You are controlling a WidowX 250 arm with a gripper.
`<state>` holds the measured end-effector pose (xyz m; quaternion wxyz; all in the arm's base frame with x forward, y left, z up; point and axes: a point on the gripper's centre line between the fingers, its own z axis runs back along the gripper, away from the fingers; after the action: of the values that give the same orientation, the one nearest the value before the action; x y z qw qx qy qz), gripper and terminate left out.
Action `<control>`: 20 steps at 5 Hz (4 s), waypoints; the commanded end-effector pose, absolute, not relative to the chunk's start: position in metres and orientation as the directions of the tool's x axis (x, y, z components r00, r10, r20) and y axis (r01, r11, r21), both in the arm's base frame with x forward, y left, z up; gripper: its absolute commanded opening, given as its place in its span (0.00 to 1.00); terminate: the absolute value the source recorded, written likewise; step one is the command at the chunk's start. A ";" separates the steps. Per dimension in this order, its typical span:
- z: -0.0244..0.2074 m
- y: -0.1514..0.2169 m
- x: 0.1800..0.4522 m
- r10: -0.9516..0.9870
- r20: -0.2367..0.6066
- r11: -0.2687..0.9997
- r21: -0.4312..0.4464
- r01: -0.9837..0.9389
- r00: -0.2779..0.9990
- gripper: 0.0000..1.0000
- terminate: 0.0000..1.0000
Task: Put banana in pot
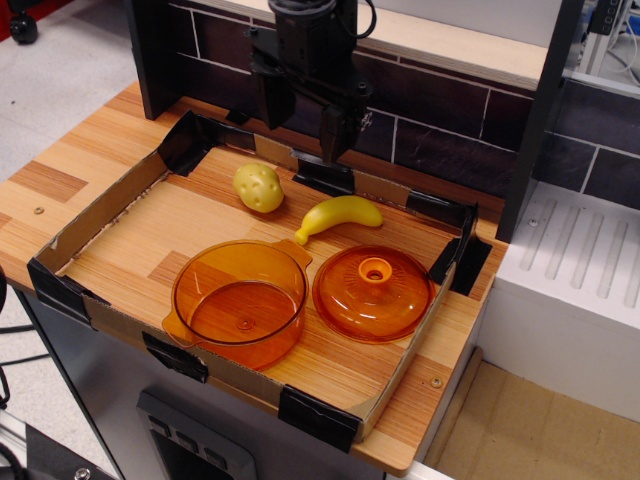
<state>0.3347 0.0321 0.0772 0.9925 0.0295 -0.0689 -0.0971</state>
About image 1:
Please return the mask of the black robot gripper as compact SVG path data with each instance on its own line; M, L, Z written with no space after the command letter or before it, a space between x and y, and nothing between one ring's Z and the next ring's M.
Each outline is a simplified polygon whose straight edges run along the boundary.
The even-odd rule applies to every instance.
M357 70L356 9L275 9L275 27L251 27L252 80L266 126L281 127L295 113L296 96L323 107L320 146L324 162L352 149L368 121L372 87Z

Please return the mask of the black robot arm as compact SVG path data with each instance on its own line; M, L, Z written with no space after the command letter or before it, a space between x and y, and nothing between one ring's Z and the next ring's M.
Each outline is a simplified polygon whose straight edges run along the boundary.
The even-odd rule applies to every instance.
M321 107L319 142L322 159L334 162L357 143L369 124L373 87L357 69L357 41L376 27L357 32L356 1L270 1L273 29L251 27L251 77L258 110L274 130L296 111L299 96Z

